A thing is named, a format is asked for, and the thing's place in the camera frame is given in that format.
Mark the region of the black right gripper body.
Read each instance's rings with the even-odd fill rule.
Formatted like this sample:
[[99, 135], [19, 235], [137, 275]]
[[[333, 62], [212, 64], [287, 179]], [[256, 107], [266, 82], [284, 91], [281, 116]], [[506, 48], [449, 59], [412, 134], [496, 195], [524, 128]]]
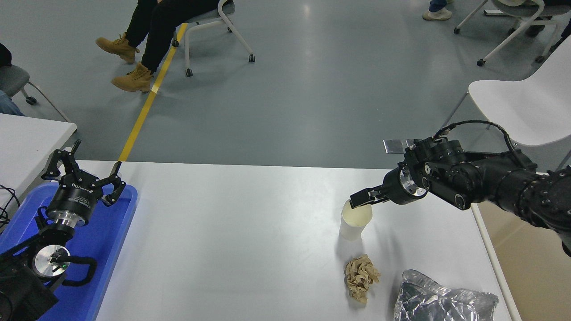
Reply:
[[398, 205], [415, 201], [415, 183], [407, 167], [398, 167], [387, 173], [383, 180], [383, 194]]

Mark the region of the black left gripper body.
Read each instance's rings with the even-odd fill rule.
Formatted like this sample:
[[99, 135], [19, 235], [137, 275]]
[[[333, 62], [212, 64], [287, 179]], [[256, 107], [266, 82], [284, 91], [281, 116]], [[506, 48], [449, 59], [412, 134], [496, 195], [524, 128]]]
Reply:
[[47, 207], [47, 215], [54, 220], [58, 213], [68, 212], [89, 220], [102, 196], [102, 187], [92, 187], [91, 181], [75, 181], [69, 177], [62, 179]]

